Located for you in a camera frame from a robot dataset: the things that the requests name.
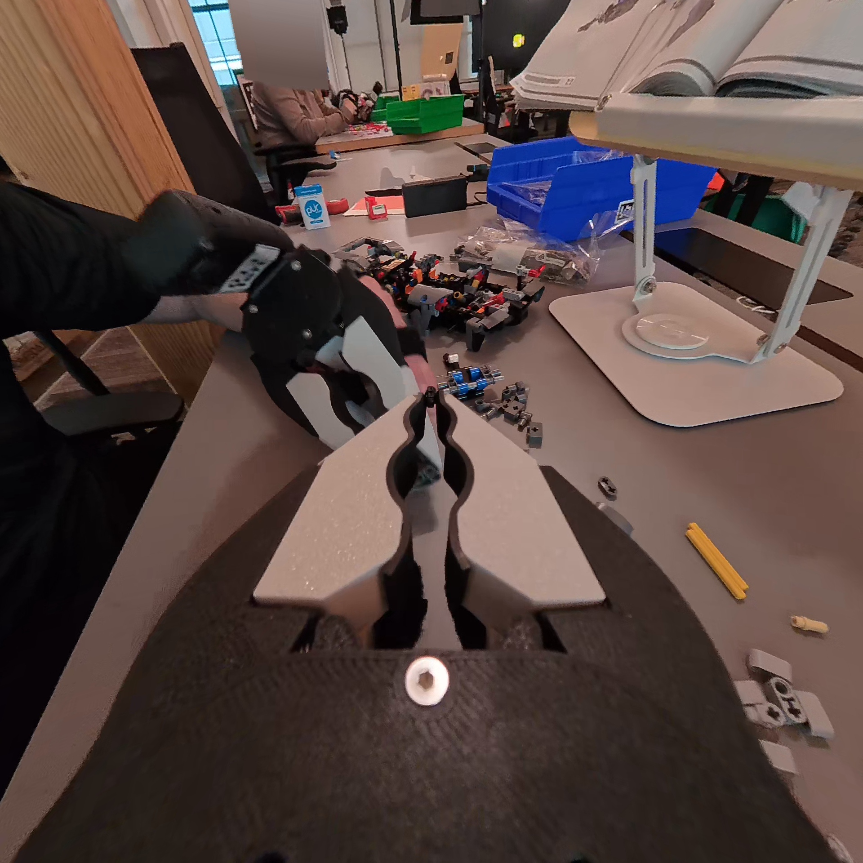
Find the clear plastic bag of parts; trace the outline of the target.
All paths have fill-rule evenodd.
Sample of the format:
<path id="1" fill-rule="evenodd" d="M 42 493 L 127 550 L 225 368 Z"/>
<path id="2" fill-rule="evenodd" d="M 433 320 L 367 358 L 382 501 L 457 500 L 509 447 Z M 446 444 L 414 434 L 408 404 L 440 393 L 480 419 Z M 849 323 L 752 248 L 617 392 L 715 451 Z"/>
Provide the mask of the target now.
<path id="1" fill-rule="evenodd" d="M 554 284 L 579 286 L 589 283 L 601 260 L 594 236 L 566 242 L 526 229 L 516 222 L 484 224 L 460 240 L 450 255 L 462 270 L 486 267 L 500 274 L 534 271 Z"/>

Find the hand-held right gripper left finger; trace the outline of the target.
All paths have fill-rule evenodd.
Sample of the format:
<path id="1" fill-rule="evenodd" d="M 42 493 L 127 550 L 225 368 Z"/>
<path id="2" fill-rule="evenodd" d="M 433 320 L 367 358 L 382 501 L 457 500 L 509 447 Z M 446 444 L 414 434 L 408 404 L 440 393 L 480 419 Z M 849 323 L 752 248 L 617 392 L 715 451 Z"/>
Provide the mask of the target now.
<path id="1" fill-rule="evenodd" d="M 406 397 L 318 466 L 254 602 L 339 616 L 378 649 L 415 646 L 424 588 L 405 503 L 419 474 L 424 397 Z"/>

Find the cardboard box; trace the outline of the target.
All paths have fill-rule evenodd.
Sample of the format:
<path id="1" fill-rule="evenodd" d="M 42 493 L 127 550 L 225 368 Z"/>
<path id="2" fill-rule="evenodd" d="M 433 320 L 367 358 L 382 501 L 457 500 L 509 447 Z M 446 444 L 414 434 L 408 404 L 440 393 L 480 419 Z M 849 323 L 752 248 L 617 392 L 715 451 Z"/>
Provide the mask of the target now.
<path id="1" fill-rule="evenodd" d="M 458 71 L 464 19 L 456 23 L 423 26 L 420 80 L 448 82 Z"/>

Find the person's left forearm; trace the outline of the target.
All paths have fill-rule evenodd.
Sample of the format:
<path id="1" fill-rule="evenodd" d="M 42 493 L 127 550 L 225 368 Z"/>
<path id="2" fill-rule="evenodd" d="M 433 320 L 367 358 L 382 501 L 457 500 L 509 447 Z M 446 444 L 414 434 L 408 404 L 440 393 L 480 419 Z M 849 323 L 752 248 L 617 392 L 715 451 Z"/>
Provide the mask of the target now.
<path id="1" fill-rule="evenodd" d="M 1 336 L 204 320 L 243 326 L 242 294 L 160 298 L 124 265 L 135 222 L 2 181 Z"/>

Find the black rectangular box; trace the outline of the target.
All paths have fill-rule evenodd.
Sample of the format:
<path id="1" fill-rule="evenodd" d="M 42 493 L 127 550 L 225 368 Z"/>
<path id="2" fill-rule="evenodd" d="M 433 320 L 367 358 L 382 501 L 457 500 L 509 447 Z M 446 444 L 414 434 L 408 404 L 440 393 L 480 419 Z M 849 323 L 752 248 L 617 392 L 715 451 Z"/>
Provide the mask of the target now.
<path id="1" fill-rule="evenodd" d="M 405 217 L 423 218 L 466 210 L 468 185 L 468 177 L 461 174 L 404 183 L 401 192 Z"/>

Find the person's black-clothed body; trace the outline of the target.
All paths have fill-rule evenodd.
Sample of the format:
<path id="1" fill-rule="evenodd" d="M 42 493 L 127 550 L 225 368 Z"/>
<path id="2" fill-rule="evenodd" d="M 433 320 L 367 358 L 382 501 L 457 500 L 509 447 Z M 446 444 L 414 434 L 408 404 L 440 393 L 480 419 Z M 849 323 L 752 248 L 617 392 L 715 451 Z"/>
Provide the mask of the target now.
<path id="1" fill-rule="evenodd" d="M 2 347 L 1 788 L 5 792 L 179 426 L 116 443 L 51 428 Z"/>

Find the wooden pillar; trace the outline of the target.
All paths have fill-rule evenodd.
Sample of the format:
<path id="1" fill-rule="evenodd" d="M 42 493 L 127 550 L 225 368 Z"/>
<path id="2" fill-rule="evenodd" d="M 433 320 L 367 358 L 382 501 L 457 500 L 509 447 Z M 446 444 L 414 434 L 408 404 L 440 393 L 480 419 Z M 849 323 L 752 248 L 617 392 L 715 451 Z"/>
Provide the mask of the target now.
<path id="1" fill-rule="evenodd" d="M 24 184 L 126 218 L 194 191 L 103 1 L 1 3 L 1 151 Z"/>

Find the blue plastic bin with label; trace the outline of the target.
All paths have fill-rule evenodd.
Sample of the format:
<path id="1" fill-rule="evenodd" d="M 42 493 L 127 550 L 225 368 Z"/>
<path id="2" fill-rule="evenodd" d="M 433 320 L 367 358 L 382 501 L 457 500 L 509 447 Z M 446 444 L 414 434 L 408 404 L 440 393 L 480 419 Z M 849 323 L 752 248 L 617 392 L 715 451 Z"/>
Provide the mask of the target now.
<path id="1" fill-rule="evenodd" d="M 632 213 L 633 157 L 574 164 L 553 176 L 536 230 L 570 242 L 587 236 L 586 226 L 597 214 Z M 660 159 L 657 165 L 656 225 L 693 216 L 716 168 Z"/>

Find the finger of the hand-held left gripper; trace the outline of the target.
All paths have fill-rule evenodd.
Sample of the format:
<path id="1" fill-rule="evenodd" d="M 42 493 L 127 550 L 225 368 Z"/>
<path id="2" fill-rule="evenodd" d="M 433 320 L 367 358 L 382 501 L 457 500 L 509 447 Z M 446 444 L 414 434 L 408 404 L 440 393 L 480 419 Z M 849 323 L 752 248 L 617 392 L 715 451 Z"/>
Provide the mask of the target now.
<path id="1" fill-rule="evenodd" d="M 332 450 L 368 426 L 368 412 L 334 374 L 299 372 L 286 383 L 286 393 L 311 432 Z"/>
<path id="2" fill-rule="evenodd" d="M 348 392 L 345 383 L 333 385 L 333 414 L 343 427 L 333 434 L 333 448 L 338 449 L 365 430 L 382 414 L 405 400 L 413 402 L 420 394 L 414 372 L 405 362 L 394 359 L 381 336 L 366 318 L 357 318 L 347 326 L 338 353 L 347 368 L 348 378 L 365 391 L 372 389 L 381 405 L 374 407 L 372 395 L 361 404 Z"/>

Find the black monitor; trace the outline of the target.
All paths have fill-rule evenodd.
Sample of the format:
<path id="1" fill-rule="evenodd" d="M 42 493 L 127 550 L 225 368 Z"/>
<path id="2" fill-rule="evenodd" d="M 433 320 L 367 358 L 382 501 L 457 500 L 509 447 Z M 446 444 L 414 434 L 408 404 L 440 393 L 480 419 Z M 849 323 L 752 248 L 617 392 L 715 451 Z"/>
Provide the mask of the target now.
<path id="1" fill-rule="evenodd" d="M 565 13 L 569 1 L 488 1 L 480 5 L 474 26 L 475 54 L 494 68 L 523 71 L 545 37 Z"/>

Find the white book stand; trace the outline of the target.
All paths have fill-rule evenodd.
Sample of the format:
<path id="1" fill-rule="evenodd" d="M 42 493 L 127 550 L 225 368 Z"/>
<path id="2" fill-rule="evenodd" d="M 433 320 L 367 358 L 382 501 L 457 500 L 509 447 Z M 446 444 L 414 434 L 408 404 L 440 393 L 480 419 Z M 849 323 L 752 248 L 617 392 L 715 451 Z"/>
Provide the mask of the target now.
<path id="1" fill-rule="evenodd" d="M 861 97 L 655 97 L 617 92 L 569 126 L 633 156 L 633 285 L 554 300 L 551 315 L 638 413 L 706 426 L 827 403 L 839 378 L 790 347 L 854 190 Z M 655 276 L 657 160 L 809 182 L 814 210 L 775 324 L 763 332 L 697 289 Z"/>

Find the lego car chassis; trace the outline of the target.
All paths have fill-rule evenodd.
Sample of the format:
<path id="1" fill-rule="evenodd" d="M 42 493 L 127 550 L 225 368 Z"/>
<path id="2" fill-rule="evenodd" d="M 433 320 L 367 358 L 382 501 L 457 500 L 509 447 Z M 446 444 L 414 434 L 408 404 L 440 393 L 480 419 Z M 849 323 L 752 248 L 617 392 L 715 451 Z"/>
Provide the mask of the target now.
<path id="1" fill-rule="evenodd" d="M 435 326 L 462 333 L 472 352 L 489 334 L 522 324 L 545 291 L 545 265 L 518 265 L 515 285 L 505 286 L 492 281 L 489 265 L 470 263 L 446 273 L 439 255 L 406 253 L 394 241 L 359 238 L 334 256 L 358 275 L 375 278 L 422 335 Z"/>

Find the pile of dark grey connectors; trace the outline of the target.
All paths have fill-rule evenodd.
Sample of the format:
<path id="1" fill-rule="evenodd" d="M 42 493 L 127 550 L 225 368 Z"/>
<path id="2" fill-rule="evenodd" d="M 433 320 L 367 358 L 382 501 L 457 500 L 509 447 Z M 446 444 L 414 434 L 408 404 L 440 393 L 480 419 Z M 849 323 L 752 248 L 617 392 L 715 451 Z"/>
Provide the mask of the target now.
<path id="1" fill-rule="evenodd" d="M 524 380 L 505 385 L 500 394 L 486 387 L 470 403 L 471 409 L 487 422 L 501 419 L 520 432 L 528 449 L 542 448 L 545 440 L 543 423 L 530 409 L 530 386 Z"/>

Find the green plastic bins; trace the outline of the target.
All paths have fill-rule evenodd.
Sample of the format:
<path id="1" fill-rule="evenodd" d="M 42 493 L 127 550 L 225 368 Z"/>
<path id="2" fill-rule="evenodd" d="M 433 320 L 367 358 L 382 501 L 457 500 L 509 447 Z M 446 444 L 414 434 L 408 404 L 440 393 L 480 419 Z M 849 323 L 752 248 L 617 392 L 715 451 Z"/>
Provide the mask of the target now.
<path id="1" fill-rule="evenodd" d="M 393 135 L 426 135 L 462 125 L 464 94 L 403 101 L 378 98 L 368 123 L 386 125 Z"/>

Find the black office chair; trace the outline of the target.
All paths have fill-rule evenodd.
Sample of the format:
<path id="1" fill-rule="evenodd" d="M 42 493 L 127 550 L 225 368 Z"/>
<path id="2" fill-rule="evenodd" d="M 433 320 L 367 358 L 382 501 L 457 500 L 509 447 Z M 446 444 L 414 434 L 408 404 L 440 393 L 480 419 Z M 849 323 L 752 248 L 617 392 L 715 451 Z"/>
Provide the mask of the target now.
<path id="1" fill-rule="evenodd" d="M 131 52 L 196 193 L 279 224 L 186 46 L 177 42 Z"/>

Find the blue grey lego subassembly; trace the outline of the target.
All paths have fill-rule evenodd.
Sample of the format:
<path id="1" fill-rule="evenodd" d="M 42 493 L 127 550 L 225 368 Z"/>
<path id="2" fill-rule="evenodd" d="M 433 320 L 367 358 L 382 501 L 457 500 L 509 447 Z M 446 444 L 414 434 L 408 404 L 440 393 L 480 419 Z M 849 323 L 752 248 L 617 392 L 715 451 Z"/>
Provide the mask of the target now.
<path id="1" fill-rule="evenodd" d="M 480 396 L 488 387 L 503 380 L 502 372 L 488 364 L 461 366 L 448 369 L 437 381 L 437 389 L 459 400 L 468 400 Z"/>

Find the yellow lego axle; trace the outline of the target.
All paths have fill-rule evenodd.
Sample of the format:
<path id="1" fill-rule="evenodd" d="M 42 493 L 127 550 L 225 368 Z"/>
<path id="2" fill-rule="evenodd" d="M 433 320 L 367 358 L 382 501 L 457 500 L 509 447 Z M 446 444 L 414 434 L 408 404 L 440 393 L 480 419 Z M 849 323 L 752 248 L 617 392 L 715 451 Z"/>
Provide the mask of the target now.
<path id="1" fill-rule="evenodd" d="M 703 561 L 728 590 L 729 594 L 737 601 L 743 601 L 747 597 L 748 584 L 739 575 L 738 571 L 731 566 L 728 559 L 720 552 L 702 528 L 698 524 L 691 522 L 687 525 L 685 536 L 689 543 L 697 550 Z"/>

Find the open instruction book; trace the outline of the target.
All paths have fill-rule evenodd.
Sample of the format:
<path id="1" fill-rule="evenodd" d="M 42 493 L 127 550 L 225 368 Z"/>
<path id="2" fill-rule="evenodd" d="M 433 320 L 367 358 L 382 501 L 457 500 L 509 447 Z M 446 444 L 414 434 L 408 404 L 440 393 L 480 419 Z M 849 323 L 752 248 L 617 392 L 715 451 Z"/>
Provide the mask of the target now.
<path id="1" fill-rule="evenodd" d="M 860 1 L 571 2 L 513 81 L 521 108 L 862 94 Z"/>

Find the blue white small box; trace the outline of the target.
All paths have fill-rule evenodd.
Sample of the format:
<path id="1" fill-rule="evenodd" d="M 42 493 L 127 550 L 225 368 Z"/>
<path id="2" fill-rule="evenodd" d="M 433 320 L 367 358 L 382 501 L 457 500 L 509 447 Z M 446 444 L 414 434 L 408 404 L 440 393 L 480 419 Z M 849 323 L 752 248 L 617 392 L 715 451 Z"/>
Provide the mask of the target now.
<path id="1" fill-rule="evenodd" d="M 294 203 L 307 231 L 318 231 L 330 227 L 327 199 L 318 183 L 306 184 L 294 189 Z"/>

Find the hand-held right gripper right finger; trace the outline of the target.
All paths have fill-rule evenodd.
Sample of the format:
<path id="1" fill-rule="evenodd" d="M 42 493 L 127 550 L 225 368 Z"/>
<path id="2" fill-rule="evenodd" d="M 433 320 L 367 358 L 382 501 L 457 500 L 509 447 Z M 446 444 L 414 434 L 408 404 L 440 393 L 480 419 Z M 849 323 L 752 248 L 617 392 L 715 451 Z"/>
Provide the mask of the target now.
<path id="1" fill-rule="evenodd" d="M 460 645 L 486 649 L 537 614 L 606 593 L 540 465 L 449 394 L 437 400 L 448 517 L 445 595 Z"/>

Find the red white packet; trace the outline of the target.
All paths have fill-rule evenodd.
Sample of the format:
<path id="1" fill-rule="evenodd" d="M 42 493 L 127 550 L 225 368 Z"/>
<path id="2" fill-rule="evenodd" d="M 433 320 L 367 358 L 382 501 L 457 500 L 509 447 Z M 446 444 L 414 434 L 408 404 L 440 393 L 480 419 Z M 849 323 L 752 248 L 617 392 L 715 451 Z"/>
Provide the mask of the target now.
<path id="1" fill-rule="evenodd" d="M 387 196 L 367 195 L 349 206 L 343 213 L 346 218 L 367 218 L 371 221 L 383 221 L 384 219 L 404 214 L 405 204 L 402 194 Z"/>

